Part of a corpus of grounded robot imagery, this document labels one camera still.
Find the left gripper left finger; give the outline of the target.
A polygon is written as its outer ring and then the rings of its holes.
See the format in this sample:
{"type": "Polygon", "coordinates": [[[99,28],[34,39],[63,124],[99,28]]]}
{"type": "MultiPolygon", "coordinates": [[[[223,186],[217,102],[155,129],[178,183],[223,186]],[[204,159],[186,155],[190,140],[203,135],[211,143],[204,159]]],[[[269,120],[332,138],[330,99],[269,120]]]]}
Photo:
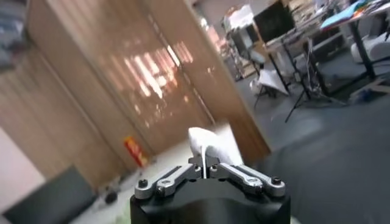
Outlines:
{"type": "Polygon", "coordinates": [[[148,200],[154,195],[168,197],[185,181],[202,178],[204,166],[200,155],[188,160],[188,164],[173,166],[159,171],[151,178],[143,178],[135,186],[134,196],[139,200],[148,200]]]}

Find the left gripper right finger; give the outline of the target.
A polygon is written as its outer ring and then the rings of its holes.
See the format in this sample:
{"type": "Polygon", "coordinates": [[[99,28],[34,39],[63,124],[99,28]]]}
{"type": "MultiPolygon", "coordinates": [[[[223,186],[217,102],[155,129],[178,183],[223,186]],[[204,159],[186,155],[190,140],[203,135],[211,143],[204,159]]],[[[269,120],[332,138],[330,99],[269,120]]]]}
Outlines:
{"type": "Polygon", "coordinates": [[[279,177],[269,177],[246,165],[229,165],[218,163],[211,165],[210,178],[226,178],[241,186],[247,194],[261,194],[265,192],[271,197],[284,197],[286,184],[279,177]]]}

